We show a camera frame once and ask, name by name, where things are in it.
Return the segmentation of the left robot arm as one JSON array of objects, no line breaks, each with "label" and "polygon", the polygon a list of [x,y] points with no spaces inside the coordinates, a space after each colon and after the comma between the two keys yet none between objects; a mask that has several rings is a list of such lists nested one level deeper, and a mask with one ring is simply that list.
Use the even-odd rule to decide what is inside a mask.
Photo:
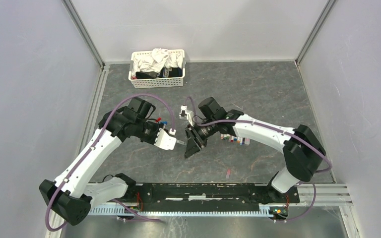
[{"label": "left robot arm", "polygon": [[104,114],[75,160],[54,180],[41,182],[39,191],[47,205],[45,224],[49,231],[79,224],[102,203],[117,198],[130,202],[135,198],[135,187],[121,177],[96,185],[88,183],[108,156],[130,137],[161,149],[173,149],[175,126],[165,130],[164,124],[150,120],[155,109],[142,94],[121,101]]}]

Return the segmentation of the clear blue long cap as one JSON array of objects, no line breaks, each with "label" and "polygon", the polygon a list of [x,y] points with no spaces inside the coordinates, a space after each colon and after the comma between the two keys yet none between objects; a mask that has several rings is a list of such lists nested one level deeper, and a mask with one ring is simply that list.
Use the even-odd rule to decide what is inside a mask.
[{"label": "clear blue long cap", "polygon": [[183,142],[183,141],[181,141],[181,140],[176,140],[176,143],[177,143],[177,144],[181,144],[181,145],[186,145],[186,144],[187,144],[186,142]]}]

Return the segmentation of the pink translucent cap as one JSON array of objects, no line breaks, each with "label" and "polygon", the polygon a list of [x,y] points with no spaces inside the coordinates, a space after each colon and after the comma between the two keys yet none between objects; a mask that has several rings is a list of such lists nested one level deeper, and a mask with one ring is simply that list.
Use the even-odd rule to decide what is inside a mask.
[{"label": "pink translucent cap", "polygon": [[231,169],[228,169],[226,172],[226,179],[229,179],[230,174],[231,174]]}]

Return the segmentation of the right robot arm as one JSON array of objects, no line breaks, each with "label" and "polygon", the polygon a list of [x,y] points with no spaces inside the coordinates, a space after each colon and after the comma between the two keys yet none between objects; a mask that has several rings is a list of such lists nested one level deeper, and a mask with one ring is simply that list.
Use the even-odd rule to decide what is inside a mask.
[{"label": "right robot arm", "polygon": [[292,187],[309,182],[315,173],[321,172],[322,162],[328,165],[325,171],[331,169],[324,147],[306,125],[292,128],[263,122],[238,110],[227,111],[213,97],[203,100],[198,108],[204,116],[201,122],[195,120],[195,110],[188,110],[186,105],[180,107],[179,117],[189,122],[185,129],[185,157],[200,152],[216,133],[275,149],[284,156],[285,167],[271,179],[266,190],[272,202],[280,202]]}]

